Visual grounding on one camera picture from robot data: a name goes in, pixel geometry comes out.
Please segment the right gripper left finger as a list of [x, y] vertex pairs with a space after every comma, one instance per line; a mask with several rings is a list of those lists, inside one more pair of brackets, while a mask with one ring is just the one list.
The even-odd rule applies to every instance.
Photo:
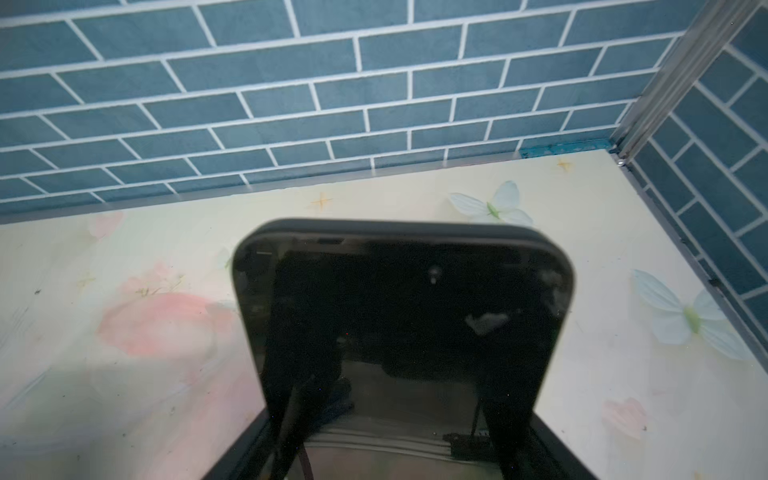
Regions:
[[202, 479], [258, 479], [272, 455], [270, 427], [270, 415], [264, 409]]

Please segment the phone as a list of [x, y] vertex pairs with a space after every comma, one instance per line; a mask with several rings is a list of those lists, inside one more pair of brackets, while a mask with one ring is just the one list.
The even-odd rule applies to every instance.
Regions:
[[258, 479], [556, 479], [530, 422], [576, 273], [545, 235], [283, 219], [231, 277], [270, 415]]

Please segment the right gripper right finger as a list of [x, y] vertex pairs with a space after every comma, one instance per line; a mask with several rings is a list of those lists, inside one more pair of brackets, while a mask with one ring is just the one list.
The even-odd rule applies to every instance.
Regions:
[[530, 427], [533, 442], [546, 459], [546, 470], [557, 472], [556, 479], [597, 479], [536, 413]]

